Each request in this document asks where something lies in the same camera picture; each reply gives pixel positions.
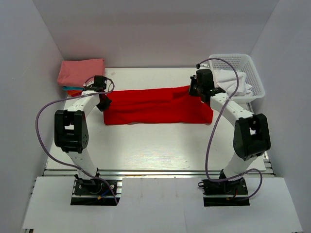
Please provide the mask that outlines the red t shirt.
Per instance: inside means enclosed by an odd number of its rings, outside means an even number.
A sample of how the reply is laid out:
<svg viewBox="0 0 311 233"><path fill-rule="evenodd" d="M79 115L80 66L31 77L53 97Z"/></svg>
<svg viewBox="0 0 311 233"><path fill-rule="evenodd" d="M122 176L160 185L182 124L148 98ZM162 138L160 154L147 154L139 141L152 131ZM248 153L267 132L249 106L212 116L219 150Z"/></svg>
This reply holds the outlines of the red t shirt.
<svg viewBox="0 0 311 233"><path fill-rule="evenodd" d="M189 95L189 87L114 91L104 111L105 125L211 124L213 110L199 97Z"/></svg>

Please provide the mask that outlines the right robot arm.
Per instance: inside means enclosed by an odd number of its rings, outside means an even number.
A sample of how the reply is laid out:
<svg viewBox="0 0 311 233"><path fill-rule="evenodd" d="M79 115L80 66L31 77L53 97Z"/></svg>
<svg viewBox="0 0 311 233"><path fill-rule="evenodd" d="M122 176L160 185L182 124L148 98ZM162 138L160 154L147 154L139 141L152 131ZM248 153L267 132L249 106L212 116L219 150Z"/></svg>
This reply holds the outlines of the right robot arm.
<svg viewBox="0 0 311 233"><path fill-rule="evenodd" d="M234 127L234 154L227 166L218 179L210 178L206 171L208 180L220 183L219 187L224 193L232 193L237 188L236 180L248 173L250 165L271 148L267 117L243 109L223 89L216 87L210 69L199 69L190 77L189 95L199 97L203 103L219 113L207 145L206 170L212 138L220 118L224 117Z"/></svg>

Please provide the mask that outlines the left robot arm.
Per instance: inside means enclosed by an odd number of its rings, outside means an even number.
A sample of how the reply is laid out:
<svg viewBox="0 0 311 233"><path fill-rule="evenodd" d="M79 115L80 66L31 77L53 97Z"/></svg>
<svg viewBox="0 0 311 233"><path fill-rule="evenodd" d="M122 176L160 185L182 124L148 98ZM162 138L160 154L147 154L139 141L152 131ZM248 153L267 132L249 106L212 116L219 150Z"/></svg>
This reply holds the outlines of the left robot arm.
<svg viewBox="0 0 311 233"><path fill-rule="evenodd" d="M105 92L108 81L111 80L105 76L95 76L92 81L87 81L81 96L54 115L54 143L69 156L78 170L78 178L87 180L86 188L93 194L102 190L103 182L96 178L98 169L87 150L89 133L86 118L94 108L103 112L112 103Z"/></svg>

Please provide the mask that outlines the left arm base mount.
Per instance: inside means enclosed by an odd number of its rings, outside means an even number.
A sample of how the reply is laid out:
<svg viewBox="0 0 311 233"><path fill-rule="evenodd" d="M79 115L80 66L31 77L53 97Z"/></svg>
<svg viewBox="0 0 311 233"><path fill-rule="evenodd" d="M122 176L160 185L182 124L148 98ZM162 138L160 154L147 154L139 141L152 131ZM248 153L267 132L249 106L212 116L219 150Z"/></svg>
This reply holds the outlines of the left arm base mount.
<svg viewBox="0 0 311 233"><path fill-rule="evenodd" d="M118 180L106 181L109 186L99 180L76 179L71 195L71 206L117 206L111 189L119 202L121 198L120 182Z"/></svg>

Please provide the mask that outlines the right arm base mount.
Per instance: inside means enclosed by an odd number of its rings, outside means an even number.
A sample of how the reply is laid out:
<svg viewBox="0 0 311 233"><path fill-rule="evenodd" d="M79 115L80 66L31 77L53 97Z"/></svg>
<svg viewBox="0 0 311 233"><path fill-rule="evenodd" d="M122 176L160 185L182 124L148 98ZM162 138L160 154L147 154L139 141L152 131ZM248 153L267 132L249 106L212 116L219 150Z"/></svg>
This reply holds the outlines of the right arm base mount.
<svg viewBox="0 0 311 233"><path fill-rule="evenodd" d="M203 190L205 207L249 206L248 189L244 178L222 183L201 180L198 187Z"/></svg>

